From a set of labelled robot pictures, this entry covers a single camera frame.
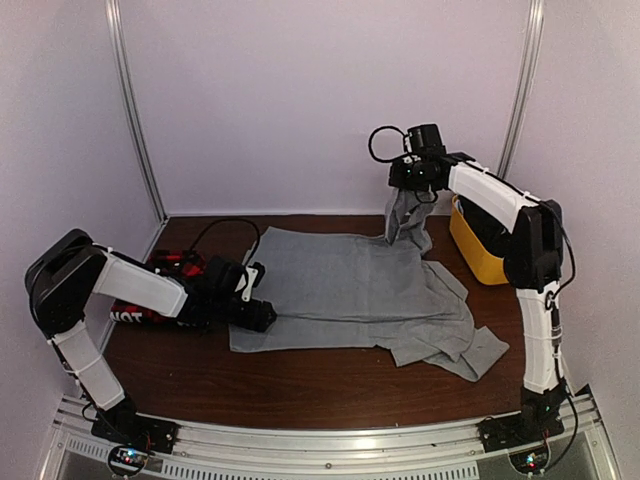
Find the red black plaid shirt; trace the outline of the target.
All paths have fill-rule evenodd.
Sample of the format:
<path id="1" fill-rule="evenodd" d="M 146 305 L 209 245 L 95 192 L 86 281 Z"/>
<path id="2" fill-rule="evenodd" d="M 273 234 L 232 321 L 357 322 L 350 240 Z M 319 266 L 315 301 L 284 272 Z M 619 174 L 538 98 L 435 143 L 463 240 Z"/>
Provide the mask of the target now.
<path id="1" fill-rule="evenodd" d="M 144 263 L 111 252 L 94 291 L 114 299 L 113 322 L 193 325 L 188 309 L 204 270 L 204 258 L 188 250 L 155 250 Z"/>

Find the grey long sleeve shirt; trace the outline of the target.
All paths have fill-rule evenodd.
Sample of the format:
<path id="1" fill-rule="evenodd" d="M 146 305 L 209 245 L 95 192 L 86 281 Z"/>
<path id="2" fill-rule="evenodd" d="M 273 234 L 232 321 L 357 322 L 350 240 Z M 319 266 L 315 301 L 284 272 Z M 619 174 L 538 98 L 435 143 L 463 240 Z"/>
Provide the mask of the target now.
<path id="1" fill-rule="evenodd" d="M 478 381 L 509 346 L 476 327 L 462 283 L 424 259 L 433 209 L 395 189 L 379 236 L 268 228 L 255 255 L 266 268 L 255 294 L 277 319 L 264 333 L 230 328 L 231 350 L 380 347 L 398 367 L 426 362 Z"/>

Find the yellow plastic basket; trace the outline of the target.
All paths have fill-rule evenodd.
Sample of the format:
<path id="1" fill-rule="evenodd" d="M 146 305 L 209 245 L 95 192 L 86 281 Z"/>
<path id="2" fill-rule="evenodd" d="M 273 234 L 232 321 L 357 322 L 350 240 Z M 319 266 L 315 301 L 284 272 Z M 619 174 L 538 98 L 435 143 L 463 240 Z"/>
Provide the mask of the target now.
<path id="1" fill-rule="evenodd" d="M 458 196 L 452 198 L 451 205 L 449 232 L 475 278 L 486 286 L 507 284 L 508 280 L 504 273 L 503 259 L 491 254 L 484 248 L 464 219 Z"/>

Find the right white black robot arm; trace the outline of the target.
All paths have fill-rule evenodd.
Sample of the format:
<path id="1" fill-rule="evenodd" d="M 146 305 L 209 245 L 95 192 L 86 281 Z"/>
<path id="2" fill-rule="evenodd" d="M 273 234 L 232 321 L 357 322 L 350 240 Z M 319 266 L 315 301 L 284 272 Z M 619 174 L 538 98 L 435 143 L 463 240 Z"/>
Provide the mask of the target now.
<path id="1" fill-rule="evenodd" d="M 510 234 L 503 270 L 515 288 L 524 328 L 526 352 L 523 387 L 535 394 L 562 383 L 562 326 L 559 293 L 564 251 L 569 240 L 562 210 L 500 179 L 463 152 L 446 151 L 438 126 L 423 124 L 404 132 L 403 152 L 386 162 L 389 184 L 416 195 L 448 190 L 471 201 Z"/>

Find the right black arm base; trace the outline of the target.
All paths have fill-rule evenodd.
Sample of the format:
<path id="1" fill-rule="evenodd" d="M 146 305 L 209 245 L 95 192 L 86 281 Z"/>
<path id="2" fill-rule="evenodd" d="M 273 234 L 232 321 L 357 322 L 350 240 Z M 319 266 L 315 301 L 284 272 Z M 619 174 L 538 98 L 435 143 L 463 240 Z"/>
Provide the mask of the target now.
<path id="1" fill-rule="evenodd" d="M 511 466 L 523 475 L 542 475 L 552 464 L 549 441 L 565 432 L 560 407 L 567 398 L 562 386 L 538 394 L 522 388 L 521 410 L 489 416 L 477 424 L 486 453 L 509 450 Z"/>

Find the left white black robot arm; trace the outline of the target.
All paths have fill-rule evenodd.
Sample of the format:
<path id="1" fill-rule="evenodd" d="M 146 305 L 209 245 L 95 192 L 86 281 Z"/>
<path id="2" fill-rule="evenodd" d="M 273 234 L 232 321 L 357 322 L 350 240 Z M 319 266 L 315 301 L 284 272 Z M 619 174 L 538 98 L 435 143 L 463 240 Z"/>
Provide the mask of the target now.
<path id="1" fill-rule="evenodd" d="M 160 319 L 205 329 L 220 322 L 263 333 L 277 318 L 270 302 L 253 296 L 264 275 L 259 263 L 205 261 L 187 251 L 163 252 L 142 263 L 73 229 L 28 267 L 24 287 L 47 342 L 91 401 L 108 410 L 106 429 L 133 444 L 143 436 L 143 421 L 120 405 L 125 389 L 87 330 L 87 307 L 119 304 L 135 324 Z"/>

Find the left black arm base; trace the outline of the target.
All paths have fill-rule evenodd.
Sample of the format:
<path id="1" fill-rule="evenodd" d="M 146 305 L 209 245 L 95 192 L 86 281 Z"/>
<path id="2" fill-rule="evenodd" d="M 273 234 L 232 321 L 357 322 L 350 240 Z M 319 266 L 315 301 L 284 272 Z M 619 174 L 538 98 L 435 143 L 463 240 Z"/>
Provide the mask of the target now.
<path id="1" fill-rule="evenodd" d="M 89 405 L 96 413 L 91 434 L 113 443 L 106 464 L 116 478 L 130 479 L 140 474 L 157 454 L 174 452 L 178 424 L 139 414 L 127 393 L 109 409 L 99 407 L 93 400 Z"/>

